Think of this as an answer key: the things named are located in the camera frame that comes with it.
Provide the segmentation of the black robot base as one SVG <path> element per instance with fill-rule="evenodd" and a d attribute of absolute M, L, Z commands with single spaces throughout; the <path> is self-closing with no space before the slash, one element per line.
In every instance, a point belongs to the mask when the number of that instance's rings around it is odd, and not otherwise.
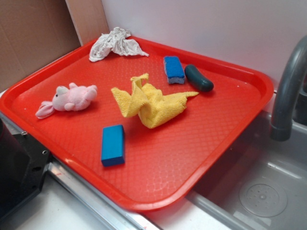
<path fill-rule="evenodd" d="M 50 151 L 30 134 L 12 134 L 0 122 L 0 220 L 36 197 L 50 162 Z"/>

